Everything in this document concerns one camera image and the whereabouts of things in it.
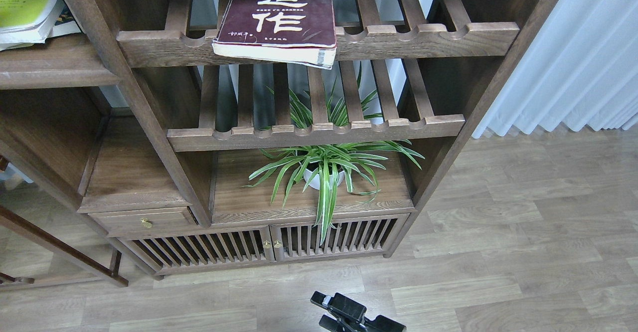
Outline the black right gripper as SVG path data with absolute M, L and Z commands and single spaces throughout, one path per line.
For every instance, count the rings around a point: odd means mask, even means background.
M 367 307 L 340 293 L 329 296 L 315 291 L 310 301 L 333 314 L 333 316 L 323 315 L 319 321 L 319 325 L 329 332 L 350 332 L 349 323 L 362 324 L 365 332 L 405 332 L 407 330 L 405 325 L 383 315 L 378 315 L 373 320 L 365 318 Z

